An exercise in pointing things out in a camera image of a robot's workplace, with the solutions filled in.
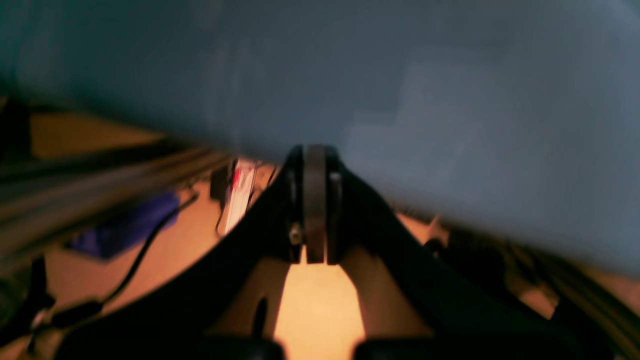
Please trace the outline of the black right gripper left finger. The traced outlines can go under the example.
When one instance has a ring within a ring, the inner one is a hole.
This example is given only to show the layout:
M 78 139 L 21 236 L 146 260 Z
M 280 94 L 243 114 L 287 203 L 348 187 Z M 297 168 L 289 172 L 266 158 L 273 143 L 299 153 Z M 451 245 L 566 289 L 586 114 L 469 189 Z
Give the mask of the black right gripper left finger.
M 176 278 L 137 301 L 71 331 L 57 360 L 283 360 L 276 342 L 257 335 L 250 305 L 247 335 L 206 329 L 238 305 L 260 260 L 293 259 L 288 226 L 302 219 L 303 171 L 313 148 L 295 146 L 278 177 L 217 246 Z

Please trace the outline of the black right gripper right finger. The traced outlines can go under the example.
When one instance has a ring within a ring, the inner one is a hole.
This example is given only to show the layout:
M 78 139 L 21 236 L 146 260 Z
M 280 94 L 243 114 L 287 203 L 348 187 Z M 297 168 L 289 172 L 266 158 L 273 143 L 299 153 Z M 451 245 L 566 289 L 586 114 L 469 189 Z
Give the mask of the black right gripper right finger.
M 582 360 L 564 330 L 487 294 L 410 234 L 330 147 L 316 147 L 316 262 L 358 294 L 357 360 Z

